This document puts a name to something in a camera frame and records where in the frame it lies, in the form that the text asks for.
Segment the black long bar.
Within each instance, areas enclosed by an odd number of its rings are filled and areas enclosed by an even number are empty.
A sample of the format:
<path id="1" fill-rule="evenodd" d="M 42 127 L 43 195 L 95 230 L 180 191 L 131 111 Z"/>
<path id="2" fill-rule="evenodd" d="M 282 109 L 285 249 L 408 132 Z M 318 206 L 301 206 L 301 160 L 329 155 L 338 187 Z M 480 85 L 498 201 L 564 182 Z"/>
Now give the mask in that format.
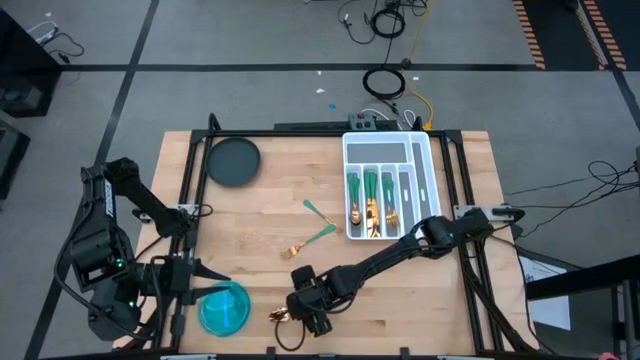
<path id="1" fill-rule="evenodd" d="M 345 121 L 328 121 L 328 122 L 297 122 L 297 123 L 276 123 L 273 126 L 274 131 L 341 131 L 345 132 L 350 129 L 350 125 Z"/>

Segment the black aluminium table frame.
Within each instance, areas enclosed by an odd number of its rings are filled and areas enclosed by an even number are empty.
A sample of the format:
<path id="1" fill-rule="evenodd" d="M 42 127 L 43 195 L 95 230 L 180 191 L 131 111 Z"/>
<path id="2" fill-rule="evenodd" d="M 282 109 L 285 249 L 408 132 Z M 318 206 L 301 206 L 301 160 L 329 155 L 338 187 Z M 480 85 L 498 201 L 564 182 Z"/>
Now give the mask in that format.
<path id="1" fill-rule="evenodd" d="M 250 293 L 248 322 L 235 335 L 219 338 L 199 324 L 197 310 L 183 310 L 181 334 L 166 333 L 163 345 L 177 354 L 257 358 L 280 342 L 289 355 L 317 354 L 398 356 L 468 355 L 473 333 L 490 331 L 484 306 L 471 320 L 459 256 L 406 261 L 368 281 L 352 305 L 330 316 L 330 333 L 313 337 L 299 323 L 275 327 L 269 313 L 292 291 L 290 274 L 304 265 L 323 272 L 378 252 L 379 241 L 355 241 L 332 235 L 285 260 L 280 252 L 315 233 L 320 220 L 303 208 L 311 200 L 336 222 L 345 219 L 342 136 L 339 132 L 248 131 L 260 149 L 258 177 L 245 188 L 224 188 L 200 172 L 185 176 L 187 165 L 199 167 L 203 156 L 200 130 L 164 135 L 154 170 L 143 181 L 165 204 L 201 198 L 213 208 L 199 226 L 195 255 L 240 282 Z"/>

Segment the blue translucent round plate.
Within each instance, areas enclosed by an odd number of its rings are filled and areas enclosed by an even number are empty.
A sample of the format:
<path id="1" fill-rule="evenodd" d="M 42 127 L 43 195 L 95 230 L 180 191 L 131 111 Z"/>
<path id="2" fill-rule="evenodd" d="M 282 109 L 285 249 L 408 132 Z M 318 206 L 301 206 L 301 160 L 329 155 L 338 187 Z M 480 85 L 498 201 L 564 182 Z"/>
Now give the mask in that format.
<path id="1" fill-rule="evenodd" d="M 216 292 L 199 301 L 199 323 L 211 335 L 232 336 L 244 327 L 250 317 L 249 293 L 235 281 L 223 281 L 214 288 Z"/>

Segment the black equipment table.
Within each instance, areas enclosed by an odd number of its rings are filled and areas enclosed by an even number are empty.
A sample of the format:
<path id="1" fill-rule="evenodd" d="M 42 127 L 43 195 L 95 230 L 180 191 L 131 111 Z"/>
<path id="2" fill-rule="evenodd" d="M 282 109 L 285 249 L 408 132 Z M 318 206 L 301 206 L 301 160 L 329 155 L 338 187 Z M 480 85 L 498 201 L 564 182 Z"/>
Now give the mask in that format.
<path id="1" fill-rule="evenodd" d="M 0 8 L 0 111 L 13 118 L 45 116 L 61 65 Z"/>

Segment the black case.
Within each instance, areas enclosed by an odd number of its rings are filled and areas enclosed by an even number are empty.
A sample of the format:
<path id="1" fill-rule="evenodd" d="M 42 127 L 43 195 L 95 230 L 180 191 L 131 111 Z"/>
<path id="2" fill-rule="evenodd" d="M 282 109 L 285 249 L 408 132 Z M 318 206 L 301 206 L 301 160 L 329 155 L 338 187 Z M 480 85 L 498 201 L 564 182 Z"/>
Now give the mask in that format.
<path id="1" fill-rule="evenodd" d="M 26 134 L 9 125 L 0 125 L 0 201 L 8 197 L 29 144 Z"/>

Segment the grey power strip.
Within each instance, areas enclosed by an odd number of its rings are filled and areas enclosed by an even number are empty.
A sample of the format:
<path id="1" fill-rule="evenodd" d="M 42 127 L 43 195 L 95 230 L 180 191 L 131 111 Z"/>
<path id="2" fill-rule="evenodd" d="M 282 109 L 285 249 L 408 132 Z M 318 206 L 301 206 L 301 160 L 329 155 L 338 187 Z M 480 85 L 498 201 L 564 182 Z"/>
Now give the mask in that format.
<path id="1" fill-rule="evenodd" d="M 350 113 L 348 122 L 351 131 L 376 131 L 377 117 L 367 112 Z"/>

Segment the black desk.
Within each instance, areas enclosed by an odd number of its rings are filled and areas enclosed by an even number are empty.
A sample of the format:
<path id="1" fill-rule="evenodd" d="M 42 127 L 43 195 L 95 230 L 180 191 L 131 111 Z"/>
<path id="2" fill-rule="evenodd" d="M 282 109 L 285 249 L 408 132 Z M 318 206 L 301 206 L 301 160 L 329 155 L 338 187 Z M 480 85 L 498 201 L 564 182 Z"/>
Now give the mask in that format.
<path id="1" fill-rule="evenodd" d="M 622 340 L 626 346 L 620 357 L 640 360 L 640 254 L 535 280 L 527 283 L 525 289 L 530 300 L 542 300 L 604 288 L 617 290 L 619 286 L 622 287 Z"/>

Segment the white paper sheet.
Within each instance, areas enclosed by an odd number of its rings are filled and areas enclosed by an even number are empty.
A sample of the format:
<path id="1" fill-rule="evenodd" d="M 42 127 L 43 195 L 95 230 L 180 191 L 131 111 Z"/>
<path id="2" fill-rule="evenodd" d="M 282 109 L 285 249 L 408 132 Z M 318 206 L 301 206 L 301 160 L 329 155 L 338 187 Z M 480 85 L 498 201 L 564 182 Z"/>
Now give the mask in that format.
<path id="1" fill-rule="evenodd" d="M 532 260 L 524 256 L 519 257 L 523 265 L 525 281 L 527 283 L 542 280 L 555 275 L 566 273 L 566 270 L 557 266 Z M 547 298 L 542 300 L 529 300 L 535 323 L 569 331 L 571 329 L 570 304 L 568 296 Z"/>

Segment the white cutlery tray organizer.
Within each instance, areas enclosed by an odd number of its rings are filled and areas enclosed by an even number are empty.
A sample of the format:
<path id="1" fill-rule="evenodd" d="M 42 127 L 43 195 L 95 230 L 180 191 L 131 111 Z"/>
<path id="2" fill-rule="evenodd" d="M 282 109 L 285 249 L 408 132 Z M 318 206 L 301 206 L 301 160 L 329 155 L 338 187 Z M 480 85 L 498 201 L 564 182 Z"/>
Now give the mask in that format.
<path id="1" fill-rule="evenodd" d="M 397 240 L 420 220 L 439 216 L 441 204 L 431 141 L 425 132 L 350 132 L 342 137 L 346 234 L 351 240 Z M 375 173 L 376 236 L 366 234 L 364 171 Z M 398 226 L 386 224 L 382 174 L 394 183 Z"/>

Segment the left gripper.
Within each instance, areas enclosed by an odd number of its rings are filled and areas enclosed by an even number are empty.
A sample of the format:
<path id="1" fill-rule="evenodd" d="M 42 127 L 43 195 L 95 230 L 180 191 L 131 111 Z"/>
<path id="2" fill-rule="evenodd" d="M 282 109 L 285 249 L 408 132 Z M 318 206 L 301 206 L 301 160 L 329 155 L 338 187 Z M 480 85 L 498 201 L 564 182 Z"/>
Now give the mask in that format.
<path id="1" fill-rule="evenodd" d="M 223 290 L 222 287 L 192 289 L 192 275 L 212 280 L 230 280 L 230 277 L 205 266 L 200 259 L 193 262 L 180 256 L 153 256 L 150 271 L 153 295 L 158 305 L 164 305 L 172 298 L 177 298 L 181 305 L 193 305 L 198 299 Z"/>

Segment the dark grey round plate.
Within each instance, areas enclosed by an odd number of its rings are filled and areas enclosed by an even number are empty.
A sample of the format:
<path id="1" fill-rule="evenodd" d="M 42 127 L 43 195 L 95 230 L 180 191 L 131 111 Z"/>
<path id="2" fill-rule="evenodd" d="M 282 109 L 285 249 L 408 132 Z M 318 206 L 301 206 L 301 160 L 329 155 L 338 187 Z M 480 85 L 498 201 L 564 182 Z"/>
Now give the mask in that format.
<path id="1" fill-rule="evenodd" d="M 210 149 L 205 169 L 215 183 L 239 187 L 257 176 L 260 164 L 261 153 L 255 143 L 246 138 L 231 137 Z"/>

